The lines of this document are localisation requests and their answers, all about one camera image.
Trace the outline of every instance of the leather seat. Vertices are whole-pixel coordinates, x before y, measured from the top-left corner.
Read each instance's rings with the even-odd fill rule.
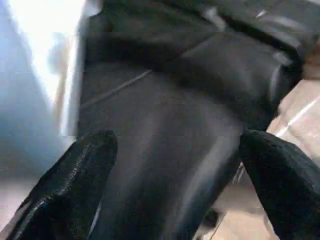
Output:
[[[162,2],[104,7],[87,38],[79,135],[113,130],[118,155],[91,239],[192,239],[240,164],[243,127],[265,130],[290,90],[292,62]]]

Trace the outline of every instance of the floor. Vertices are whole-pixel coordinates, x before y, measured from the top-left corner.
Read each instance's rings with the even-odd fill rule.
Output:
[[[319,109],[320,41],[304,66],[304,79],[283,99],[280,115],[268,128],[269,133],[299,146],[320,166]],[[277,240],[278,237],[273,233],[265,214],[231,210],[219,227],[204,239]]]

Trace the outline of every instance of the beige floor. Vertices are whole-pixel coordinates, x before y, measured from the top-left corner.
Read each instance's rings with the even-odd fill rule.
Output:
[[[320,42],[304,66],[304,80],[280,105],[280,115],[268,131],[299,146],[311,158],[320,157]],[[216,232],[206,240],[276,240],[268,218],[228,211]]]

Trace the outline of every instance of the black leather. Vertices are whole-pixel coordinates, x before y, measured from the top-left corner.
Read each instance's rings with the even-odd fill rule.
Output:
[[[213,0],[229,25],[304,62],[320,34],[320,4],[308,0]]]
[[[320,239],[320,168],[296,145],[245,131],[240,156],[281,240]]]
[[[80,138],[41,177],[0,239],[88,239],[116,155],[111,131]]]
[[[79,135],[113,129],[119,151],[91,239],[192,239],[240,164],[243,126],[265,130],[291,89],[291,60],[162,2],[104,7]],[[112,32],[94,27],[104,21]]]

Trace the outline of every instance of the shiny black leather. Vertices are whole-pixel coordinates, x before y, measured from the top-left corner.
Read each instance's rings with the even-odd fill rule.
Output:
[[[79,135],[113,129],[119,151],[91,239],[192,239],[240,164],[243,126],[265,130],[291,89],[291,60],[162,2],[104,7],[87,39]]]
[[[112,131],[80,138],[41,177],[0,239],[88,239],[116,155]]]
[[[236,31],[303,62],[320,34],[320,4],[308,0],[158,0],[207,18],[218,14]]]

